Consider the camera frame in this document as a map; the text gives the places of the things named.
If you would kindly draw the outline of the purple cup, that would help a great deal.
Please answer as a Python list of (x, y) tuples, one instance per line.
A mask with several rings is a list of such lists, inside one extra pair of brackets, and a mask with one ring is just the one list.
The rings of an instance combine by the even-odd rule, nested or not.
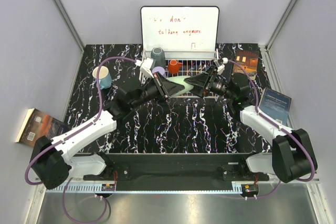
[(152, 73), (160, 73), (163, 77), (166, 78), (166, 72), (165, 72), (165, 69), (161, 66), (157, 66), (157, 67), (154, 67), (152, 69)]

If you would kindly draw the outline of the green cup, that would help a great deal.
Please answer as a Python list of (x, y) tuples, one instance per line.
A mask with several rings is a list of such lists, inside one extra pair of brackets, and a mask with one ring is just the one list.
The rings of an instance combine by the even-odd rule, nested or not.
[(176, 76), (176, 77), (168, 77), (169, 81), (172, 81), (174, 83), (180, 84), (184, 86), (184, 89), (182, 91), (179, 91), (172, 95), (172, 98), (185, 96), (188, 92), (190, 92), (194, 86), (185, 82), (185, 79), (188, 78), (188, 76)]

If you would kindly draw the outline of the light blue mug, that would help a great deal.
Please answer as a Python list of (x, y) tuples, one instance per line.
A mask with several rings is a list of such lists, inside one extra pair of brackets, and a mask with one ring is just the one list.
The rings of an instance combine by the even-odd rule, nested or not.
[(102, 66), (100, 68), (100, 71), (98, 71), (99, 67), (95, 67), (92, 76), (95, 79), (99, 79), (99, 85), (100, 89), (107, 89), (112, 86), (112, 78), (110, 76), (109, 69), (105, 66)]

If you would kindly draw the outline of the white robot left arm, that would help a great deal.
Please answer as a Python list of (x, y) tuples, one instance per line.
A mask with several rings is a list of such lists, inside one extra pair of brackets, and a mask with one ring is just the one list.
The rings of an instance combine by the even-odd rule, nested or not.
[(102, 154), (77, 156), (84, 147), (101, 136), (115, 131), (141, 105), (154, 99), (167, 99), (192, 90), (187, 76), (165, 78), (160, 73), (133, 90), (118, 88), (113, 100), (91, 119), (52, 139), (40, 137), (34, 145), (28, 165), (39, 182), (54, 189), (70, 177), (98, 176), (103, 180), (113, 175), (113, 162)]

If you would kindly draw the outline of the white wire dish rack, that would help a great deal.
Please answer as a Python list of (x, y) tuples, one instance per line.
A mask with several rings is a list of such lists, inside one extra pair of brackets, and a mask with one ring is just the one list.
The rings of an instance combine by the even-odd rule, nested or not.
[[(214, 59), (220, 59), (218, 49), (214, 51), (206, 50), (185, 50), (185, 51), (165, 51), (165, 72), (167, 77), (176, 76), (195, 76), (206, 71), (211, 65), (214, 65)], [(168, 72), (168, 64), (170, 60), (177, 60), (183, 65), (177, 74)]]

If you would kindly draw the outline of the orange mug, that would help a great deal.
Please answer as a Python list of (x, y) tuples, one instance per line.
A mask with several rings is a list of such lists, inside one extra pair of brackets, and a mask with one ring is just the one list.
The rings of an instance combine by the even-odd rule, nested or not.
[(170, 60), (168, 64), (168, 72), (170, 74), (177, 74), (183, 64), (177, 60)]

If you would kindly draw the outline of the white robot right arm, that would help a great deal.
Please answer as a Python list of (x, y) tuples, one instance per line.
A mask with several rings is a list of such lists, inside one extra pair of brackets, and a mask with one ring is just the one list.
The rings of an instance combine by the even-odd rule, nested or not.
[(186, 78), (185, 82), (192, 85), (191, 92), (198, 97), (210, 92), (224, 96), (230, 116), (252, 128), (271, 145), (271, 153), (253, 154), (238, 167), (242, 179), (250, 180), (257, 173), (276, 175), (284, 183), (313, 179), (317, 161), (308, 132), (276, 122), (262, 112), (257, 103), (251, 103), (248, 95), (255, 86), (249, 76), (235, 73), (230, 81), (225, 81), (217, 68), (211, 66), (205, 72)]

